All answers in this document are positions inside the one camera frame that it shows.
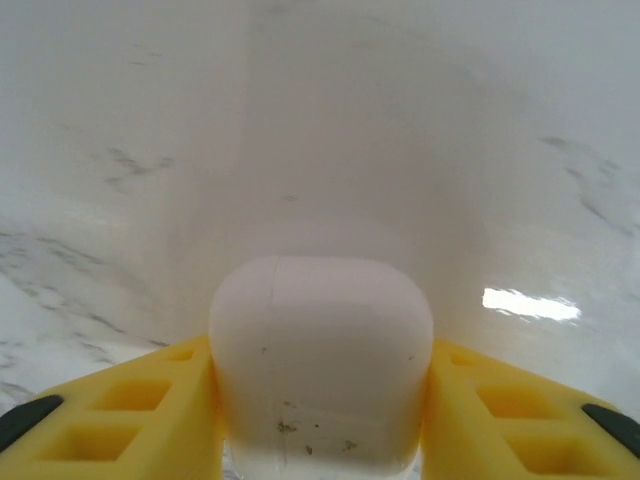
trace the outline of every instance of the rectangular hole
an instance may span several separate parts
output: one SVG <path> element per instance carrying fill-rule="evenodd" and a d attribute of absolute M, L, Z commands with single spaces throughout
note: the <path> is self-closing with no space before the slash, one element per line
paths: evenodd
<path fill-rule="evenodd" d="M 519 386 L 478 387 L 478 396 L 496 418 L 557 418 L 558 412 L 536 391 Z"/>
<path fill-rule="evenodd" d="M 475 365 L 475 362 L 469 357 L 462 355 L 460 353 L 452 353 L 450 355 L 451 363 L 459 367 L 470 367 L 471 365 Z"/>
<path fill-rule="evenodd" d="M 613 476 L 596 451 L 579 438 L 514 437 L 507 439 L 522 465 L 538 475 Z"/>
<path fill-rule="evenodd" d="M 133 379 L 113 385 L 94 405 L 95 410 L 155 410 L 169 389 L 169 380 Z"/>
<path fill-rule="evenodd" d="M 182 350 L 180 352 L 173 353 L 167 357 L 167 360 L 172 362 L 186 362 L 193 357 L 193 350 Z"/>
<path fill-rule="evenodd" d="M 140 431 L 133 426 L 69 427 L 40 454 L 41 460 L 113 462 Z"/>

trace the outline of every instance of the black rubber tip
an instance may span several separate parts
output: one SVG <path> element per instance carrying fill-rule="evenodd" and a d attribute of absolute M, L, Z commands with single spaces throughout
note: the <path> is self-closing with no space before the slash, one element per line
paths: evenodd
<path fill-rule="evenodd" d="M 0 453 L 62 405 L 60 395 L 49 395 L 18 405 L 0 417 Z"/>
<path fill-rule="evenodd" d="M 583 405 L 582 410 L 609 435 L 627 447 L 627 450 L 640 458 L 640 424 L 638 422 L 622 413 L 593 403 Z"/>

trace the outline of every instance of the dirt speck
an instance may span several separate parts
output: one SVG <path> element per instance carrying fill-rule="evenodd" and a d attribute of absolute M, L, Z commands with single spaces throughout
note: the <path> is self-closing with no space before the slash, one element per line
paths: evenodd
<path fill-rule="evenodd" d="M 287 425 L 282 420 L 280 420 L 278 422 L 277 428 L 278 428 L 278 431 L 280 433 L 282 433 L 283 435 L 287 435 L 288 433 L 293 433 L 293 432 L 296 432 L 298 430 L 297 427 L 293 427 L 291 425 Z"/>
<path fill-rule="evenodd" d="M 567 142 L 566 140 L 558 137 L 545 137 L 541 138 L 540 141 L 556 148 L 564 148 L 569 144 L 569 142 Z"/>
<path fill-rule="evenodd" d="M 358 444 L 355 442 L 352 442 L 351 440 L 345 440 L 344 442 L 344 448 L 342 449 L 343 452 L 349 452 L 351 450 L 354 450 L 355 448 L 358 447 Z"/>

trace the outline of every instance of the glossy white backdrop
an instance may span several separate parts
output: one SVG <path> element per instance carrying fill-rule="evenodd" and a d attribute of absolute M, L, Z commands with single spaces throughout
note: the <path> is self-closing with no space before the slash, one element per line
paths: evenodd
<path fill-rule="evenodd" d="M 251 258 L 373 258 L 640 416 L 637 2 L 1 10 L 0 272 L 69 332 L 170 342 Z"/>

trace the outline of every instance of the rounded white block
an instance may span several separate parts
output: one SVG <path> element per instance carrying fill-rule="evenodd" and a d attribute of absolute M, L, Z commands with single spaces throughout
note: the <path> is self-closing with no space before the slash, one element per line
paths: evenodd
<path fill-rule="evenodd" d="M 433 341 L 406 275 L 353 258 L 260 258 L 223 282 L 210 334 L 245 479 L 406 476 Z"/>

